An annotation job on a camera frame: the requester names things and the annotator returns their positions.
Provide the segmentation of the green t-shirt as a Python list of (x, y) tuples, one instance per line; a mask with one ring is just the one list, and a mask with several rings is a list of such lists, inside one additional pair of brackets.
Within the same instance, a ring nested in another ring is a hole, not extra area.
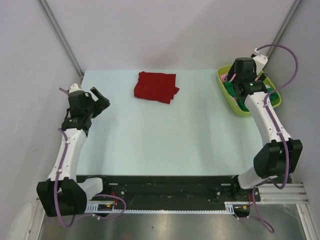
[[(241, 99), (238, 99), (236, 97), (236, 92), (233, 88), (233, 85), (231, 82), (224, 82), (223, 86), (225, 87), (227, 93), (235, 100), (236, 106), (241, 109), (243, 112), (249, 112), (248, 108), (244, 104), (244, 101)], [(269, 99), (271, 101), (272, 106), (274, 107), (275, 105), (280, 103), (280, 95), (277, 92), (273, 92), (270, 96)]]

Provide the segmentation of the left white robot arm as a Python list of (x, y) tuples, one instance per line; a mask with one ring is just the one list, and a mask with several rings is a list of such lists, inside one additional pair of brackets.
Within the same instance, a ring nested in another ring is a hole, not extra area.
[(95, 87), (82, 90), (74, 83), (66, 90), (69, 107), (59, 128), (61, 144), (52, 171), (37, 184), (36, 192), (48, 217), (83, 214), (94, 196), (105, 200), (111, 188), (99, 177), (77, 182), (77, 167), (92, 120), (110, 106)]

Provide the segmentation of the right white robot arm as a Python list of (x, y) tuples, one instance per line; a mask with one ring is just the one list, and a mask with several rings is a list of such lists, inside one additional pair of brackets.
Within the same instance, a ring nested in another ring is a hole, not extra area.
[(284, 176), (287, 181), (297, 167), (303, 145), (281, 124), (270, 102), (267, 88), (257, 79), (257, 65), (251, 57), (236, 58), (226, 76), (237, 99), (242, 100), (259, 130), (263, 147), (253, 159), (253, 167), (237, 177), (231, 196), (242, 201), (249, 189)]

